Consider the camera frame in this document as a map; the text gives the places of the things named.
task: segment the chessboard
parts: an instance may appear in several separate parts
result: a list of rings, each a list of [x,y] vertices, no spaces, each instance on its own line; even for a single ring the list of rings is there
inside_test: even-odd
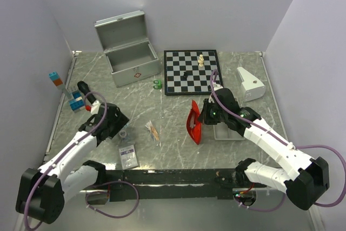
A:
[[[202,67],[198,65],[200,55],[204,58]],[[167,96],[210,95],[210,75],[215,69],[218,71],[216,83],[223,85],[216,50],[164,51],[164,93]]]

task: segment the gray metal box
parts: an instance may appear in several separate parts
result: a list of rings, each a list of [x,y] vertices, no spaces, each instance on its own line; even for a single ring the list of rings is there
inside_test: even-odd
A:
[[[160,73],[143,11],[100,20],[94,26],[117,87]]]

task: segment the white wall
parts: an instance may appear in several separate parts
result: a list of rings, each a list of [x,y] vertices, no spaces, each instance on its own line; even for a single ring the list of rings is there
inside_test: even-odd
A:
[[[0,0],[0,230],[12,230],[19,181],[48,144],[71,53],[43,0]]]
[[[100,51],[93,22],[143,9],[156,50],[265,50],[292,0],[46,0],[72,50]]]
[[[288,136],[295,145],[326,144],[346,157],[346,0],[293,0],[269,44],[265,62]],[[344,171],[331,152],[309,150],[329,162],[330,189],[319,200],[337,199]],[[321,208],[327,230],[345,230],[346,201]]]

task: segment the toy block tower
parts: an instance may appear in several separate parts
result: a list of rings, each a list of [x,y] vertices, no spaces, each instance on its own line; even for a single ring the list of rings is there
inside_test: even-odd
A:
[[[73,112],[78,112],[80,110],[83,110],[85,108],[83,98],[81,93],[78,91],[78,89],[74,89],[72,93],[70,93],[67,89],[65,84],[62,82],[62,80],[59,77],[59,74],[54,71],[49,74],[49,78],[53,81],[54,85],[64,92],[65,97],[69,100],[70,107]]]

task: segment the small packet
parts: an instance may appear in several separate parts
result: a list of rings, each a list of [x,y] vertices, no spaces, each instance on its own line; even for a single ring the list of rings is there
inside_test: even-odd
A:
[[[119,148],[119,153],[123,170],[138,166],[135,146],[133,144]]]

